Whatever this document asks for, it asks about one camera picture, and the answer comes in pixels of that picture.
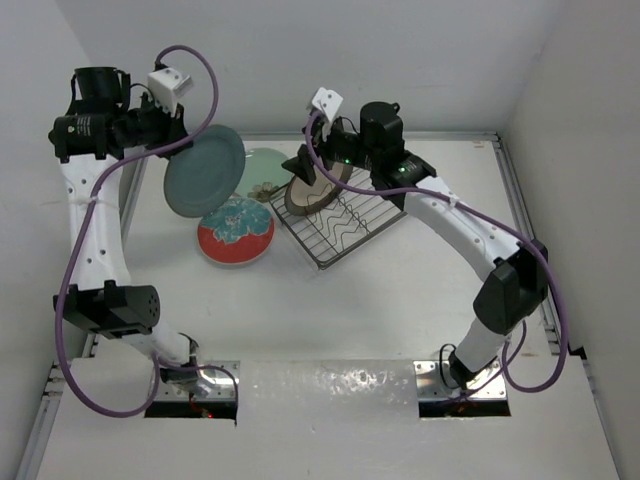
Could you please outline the grey rim cream plate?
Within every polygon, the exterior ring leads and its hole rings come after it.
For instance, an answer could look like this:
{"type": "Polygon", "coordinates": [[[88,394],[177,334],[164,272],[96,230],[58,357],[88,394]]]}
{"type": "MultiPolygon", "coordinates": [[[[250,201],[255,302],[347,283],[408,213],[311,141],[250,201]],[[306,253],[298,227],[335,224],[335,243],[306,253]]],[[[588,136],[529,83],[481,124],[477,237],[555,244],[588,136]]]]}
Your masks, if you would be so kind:
{"type": "Polygon", "coordinates": [[[324,176],[317,167],[315,183],[311,186],[294,177],[285,190],[286,211],[294,216],[316,214],[331,204],[342,192],[342,188],[324,176]]]}

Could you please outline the dark wire dish rack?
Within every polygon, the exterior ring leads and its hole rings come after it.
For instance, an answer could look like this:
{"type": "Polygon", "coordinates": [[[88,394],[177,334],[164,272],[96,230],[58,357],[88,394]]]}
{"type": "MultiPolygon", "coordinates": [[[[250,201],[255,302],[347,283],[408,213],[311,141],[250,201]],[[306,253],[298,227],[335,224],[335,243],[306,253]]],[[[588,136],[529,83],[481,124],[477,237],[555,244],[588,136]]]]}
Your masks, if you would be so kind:
{"type": "Polygon", "coordinates": [[[317,213],[286,208],[286,189],[269,200],[276,217],[320,270],[325,270],[403,219],[406,214],[378,196],[341,192],[317,213]]]}

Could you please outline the teal blue plate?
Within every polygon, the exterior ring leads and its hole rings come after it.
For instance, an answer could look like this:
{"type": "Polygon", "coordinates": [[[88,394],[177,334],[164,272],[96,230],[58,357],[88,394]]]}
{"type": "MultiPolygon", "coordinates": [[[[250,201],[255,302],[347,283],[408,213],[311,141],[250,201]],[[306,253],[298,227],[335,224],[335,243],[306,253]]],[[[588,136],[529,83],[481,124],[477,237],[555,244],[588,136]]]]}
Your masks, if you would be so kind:
{"type": "Polygon", "coordinates": [[[168,161],[163,184],[166,203],[179,216],[203,217],[232,196],[244,168],[240,135],[227,126],[212,125],[191,148],[168,161]]]}

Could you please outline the red teal floral plate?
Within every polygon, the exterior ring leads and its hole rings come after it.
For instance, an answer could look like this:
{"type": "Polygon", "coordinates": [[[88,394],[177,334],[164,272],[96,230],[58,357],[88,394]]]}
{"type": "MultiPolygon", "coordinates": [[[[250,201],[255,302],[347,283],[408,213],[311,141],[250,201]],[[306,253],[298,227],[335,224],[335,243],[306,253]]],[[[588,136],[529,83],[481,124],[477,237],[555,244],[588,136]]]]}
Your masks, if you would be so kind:
{"type": "Polygon", "coordinates": [[[253,262],[267,251],[274,235],[275,221],[269,209],[244,197],[228,199],[202,217],[197,227],[202,254],[226,266],[253,262]]]}

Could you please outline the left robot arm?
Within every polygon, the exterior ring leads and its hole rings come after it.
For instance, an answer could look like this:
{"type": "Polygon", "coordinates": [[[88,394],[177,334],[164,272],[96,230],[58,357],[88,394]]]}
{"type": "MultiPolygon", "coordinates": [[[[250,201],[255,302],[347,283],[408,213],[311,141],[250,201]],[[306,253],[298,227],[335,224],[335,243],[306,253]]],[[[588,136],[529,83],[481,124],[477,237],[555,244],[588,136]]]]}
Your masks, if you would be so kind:
{"type": "Polygon", "coordinates": [[[100,175],[117,164],[108,156],[71,157],[61,165],[68,188],[70,232],[76,254],[63,307],[63,318],[76,327],[120,340],[150,357],[186,364],[190,340],[161,319],[159,293],[132,283],[127,269],[119,208],[121,171],[115,170],[95,193],[100,175]]]}

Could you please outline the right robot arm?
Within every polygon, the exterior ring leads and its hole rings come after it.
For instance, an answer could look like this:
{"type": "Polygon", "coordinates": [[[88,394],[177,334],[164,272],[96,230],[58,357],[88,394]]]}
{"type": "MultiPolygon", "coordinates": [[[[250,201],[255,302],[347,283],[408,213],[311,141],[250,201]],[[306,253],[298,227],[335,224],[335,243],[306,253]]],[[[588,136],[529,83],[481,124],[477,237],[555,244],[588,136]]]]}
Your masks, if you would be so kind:
{"type": "Polygon", "coordinates": [[[397,104],[368,103],[359,131],[348,132],[339,117],[313,107],[302,130],[304,144],[282,166],[307,185],[323,176],[343,190],[351,187],[331,173],[334,164],[368,171],[367,195],[421,221],[471,266],[482,283],[473,302],[475,317],[449,356],[445,378],[464,389],[547,298],[547,251],[460,201],[433,166],[406,148],[398,112],[397,104]]]}

